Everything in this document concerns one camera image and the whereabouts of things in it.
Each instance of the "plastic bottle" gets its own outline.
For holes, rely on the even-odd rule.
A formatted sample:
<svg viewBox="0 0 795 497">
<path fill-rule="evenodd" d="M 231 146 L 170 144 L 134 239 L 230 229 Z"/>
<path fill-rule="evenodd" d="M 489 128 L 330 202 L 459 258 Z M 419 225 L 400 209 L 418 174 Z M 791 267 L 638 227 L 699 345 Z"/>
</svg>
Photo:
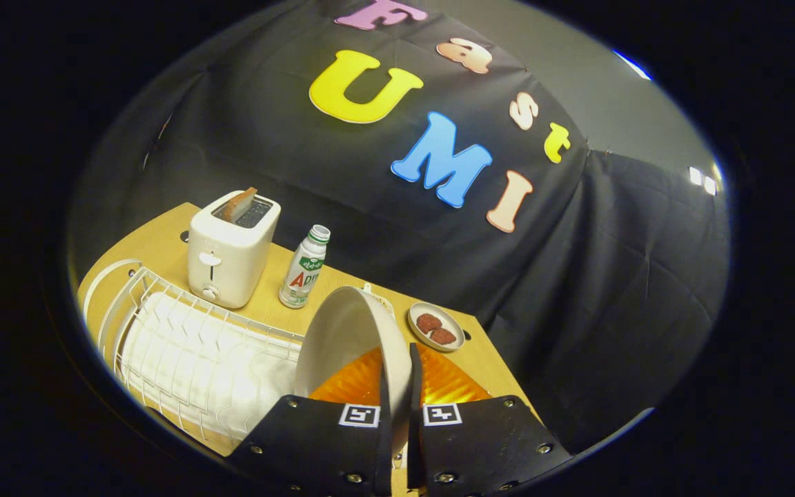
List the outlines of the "plastic bottle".
<svg viewBox="0 0 795 497">
<path fill-rule="evenodd" d="M 299 309 L 308 302 L 308 294 L 318 281 L 318 274 L 324 265 L 327 254 L 327 242 L 331 239 L 331 230 L 321 224 L 315 224 L 308 230 L 293 254 L 290 268 L 284 277 L 284 283 L 278 290 L 281 303 L 291 309 Z"/>
</svg>

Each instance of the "bottle label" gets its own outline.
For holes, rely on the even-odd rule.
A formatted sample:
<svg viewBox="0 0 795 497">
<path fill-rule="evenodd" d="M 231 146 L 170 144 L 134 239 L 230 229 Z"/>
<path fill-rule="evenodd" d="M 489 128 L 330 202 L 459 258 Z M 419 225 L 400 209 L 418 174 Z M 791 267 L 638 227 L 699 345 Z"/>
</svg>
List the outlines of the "bottle label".
<svg viewBox="0 0 795 497">
<path fill-rule="evenodd" d="M 300 266 L 307 271 L 317 271 L 324 265 L 324 260 L 317 257 L 300 257 Z"/>
<path fill-rule="evenodd" d="M 323 265 L 323 258 L 300 257 L 300 260 L 296 261 L 296 265 L 284 278 L 281 296 L 292 305 L 305 305 L 309 292 L 318 281 L 318 275 L 321 274 Z"/>
</svg>

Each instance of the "screw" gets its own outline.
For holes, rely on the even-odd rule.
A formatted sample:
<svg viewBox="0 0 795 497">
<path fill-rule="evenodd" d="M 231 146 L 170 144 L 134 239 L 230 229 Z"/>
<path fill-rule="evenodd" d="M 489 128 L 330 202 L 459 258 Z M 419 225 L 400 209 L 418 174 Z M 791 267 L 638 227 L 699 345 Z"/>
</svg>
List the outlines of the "screw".
<svg viewBox="0 0 795 497">
<path fill-rule="evenodd" d="M 455 475 L 452 473 L 441 473 L 438 475 L 438 483 L 448 484 L 455 481 Z"/>
</svg>

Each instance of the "meatball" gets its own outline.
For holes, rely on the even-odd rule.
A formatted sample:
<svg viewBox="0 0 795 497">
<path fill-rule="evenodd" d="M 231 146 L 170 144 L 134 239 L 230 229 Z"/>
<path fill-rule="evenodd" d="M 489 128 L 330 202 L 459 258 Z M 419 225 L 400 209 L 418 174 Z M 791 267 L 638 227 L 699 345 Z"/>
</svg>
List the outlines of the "meatball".
<svg viewBox="0 0 795 497">
<path fill-rule="evenodd" d="M 444 330 L 444 328 L 435 328 L 431 332 L 431 336 L 429 338 L 434 343 L 439 343 L 441 345 L 448 345 L 452 342 L 455 342 L 455 335 L 450 333 L 450 331 Z"/>
<path fill-rule="evenodd" d="M 440 328 L 443 324 L 444 323 L 441 323 L 440 319 L 433 317 L 433 315 L 428 314 L 428 312 L 416 318 L 416 325 L 423 333 L 428 333 L 435 328 Z"/>
</svg>

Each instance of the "toaster slot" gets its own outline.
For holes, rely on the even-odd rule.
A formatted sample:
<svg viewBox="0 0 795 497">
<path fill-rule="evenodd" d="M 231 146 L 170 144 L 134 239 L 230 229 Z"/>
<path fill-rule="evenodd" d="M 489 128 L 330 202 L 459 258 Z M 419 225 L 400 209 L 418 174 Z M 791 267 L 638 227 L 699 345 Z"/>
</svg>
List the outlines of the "toaster slot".
<svg viewBox="0 0 795 497">
<path fill-rule="evenodd" d="M 214 212 L 213 216 L 219 218 L 219 220 L 224 220 L 223 211 L 225 211 L 226 205 L 229 202 L 224 202 L 223 205 L 217 207 Z M 266 212 L 271 210 L 272 202 L 268 202 L 266 200 L 262 200 L 259 196 L 253 198 L 253 202 L 250 204 L 250 208 L 241 215 L 241 217 L 237 218 L 233 224 L 243 228 L 253 228 L 256 227 L 256 224 L 259 224 L 259 221 L 265 216 Z"/>
</svg>

